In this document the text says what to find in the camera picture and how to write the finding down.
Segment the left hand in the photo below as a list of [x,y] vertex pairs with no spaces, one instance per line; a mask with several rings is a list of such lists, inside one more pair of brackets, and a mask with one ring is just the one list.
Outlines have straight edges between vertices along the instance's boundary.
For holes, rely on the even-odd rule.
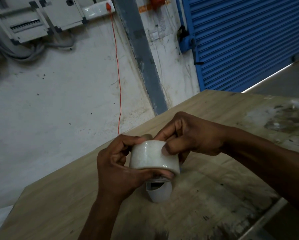
[[132,146],[141,144],[145,140],[142,137],[119,135],[107,148],[98,153],[98,195],[106,195],[121,203],[136,188],[153,177],[173,178],[174,174],[167,170],[132,169],[124,166]]

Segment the floor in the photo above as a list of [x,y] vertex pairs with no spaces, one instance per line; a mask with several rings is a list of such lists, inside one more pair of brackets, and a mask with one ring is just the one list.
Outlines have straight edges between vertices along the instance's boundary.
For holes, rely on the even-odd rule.
[[[246,92],[299,97],[299,62],[288,66]],[[12,206],[0,209],[0,226],[11,209]],[[274,239],[299,240],[299,212],[291,205],[286,205],[252,238],[252,240]]]

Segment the light strip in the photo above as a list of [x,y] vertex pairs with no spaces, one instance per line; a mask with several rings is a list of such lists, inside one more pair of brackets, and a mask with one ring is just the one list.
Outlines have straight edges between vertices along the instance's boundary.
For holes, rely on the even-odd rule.
[[253,87],[255,87],[255,86],[259,85],[261,82],[263,82],[263,81],[265,81],[265,80],[271,78],[271,77],[274,76],[276,73],[279,73],[279,72],[285,70],[286,68],[290,67],[292,64],[289,64],[288,66],[284,67],[283,69],[280,69],[279,71],[275,72],[274,74],[270,75],[269,77],[265,78],[264,80],[261,80],[260,82],[256,83],[255,85],[251,86],[250,88],[246,89],[246,90],[243,91],[243,92],[248,92],[248,91],[249,91],[250,89],[252,89]]

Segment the forearm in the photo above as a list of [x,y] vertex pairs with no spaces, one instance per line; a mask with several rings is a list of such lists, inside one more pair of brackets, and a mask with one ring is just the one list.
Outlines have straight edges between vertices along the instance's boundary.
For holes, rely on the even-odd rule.
[[114,199],[98,195],[78,240],[109,240],[119,207]]
[[299,209],[299,153],[233,127],[222,150]]

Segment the blue shutter door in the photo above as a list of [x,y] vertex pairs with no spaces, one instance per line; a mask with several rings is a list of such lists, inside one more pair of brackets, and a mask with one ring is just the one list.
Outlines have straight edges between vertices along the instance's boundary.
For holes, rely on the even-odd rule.
[[299,0],[182,1],[201,90],[242,92],[299,53]]

